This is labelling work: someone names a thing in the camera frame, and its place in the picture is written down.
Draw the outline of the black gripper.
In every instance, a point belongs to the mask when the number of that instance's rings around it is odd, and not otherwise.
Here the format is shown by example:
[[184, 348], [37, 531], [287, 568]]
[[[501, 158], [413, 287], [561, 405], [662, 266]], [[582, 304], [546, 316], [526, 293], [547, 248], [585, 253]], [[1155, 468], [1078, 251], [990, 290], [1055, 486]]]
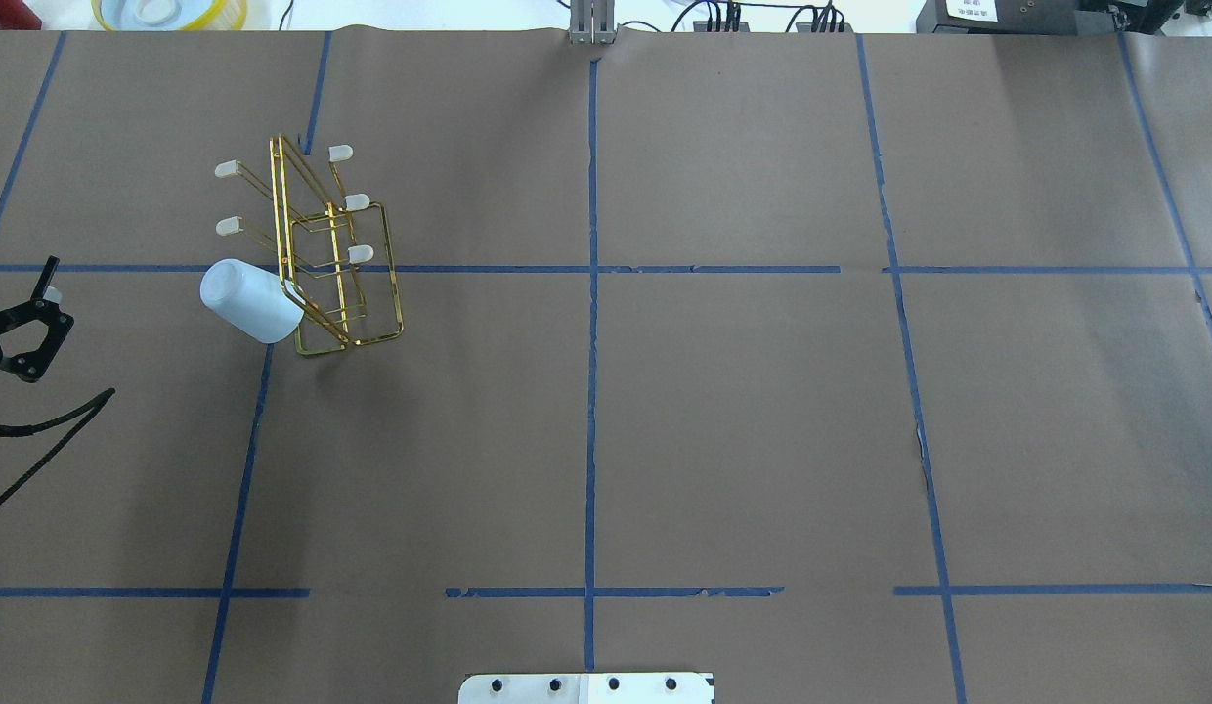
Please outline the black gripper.
[[48, 372], [75, 320], [62, 311], [63, 294], [53, 286], [61, 258], [47, 257], [38, 277], [38, 298], [0, 311], [0, 373], [38, 383]]

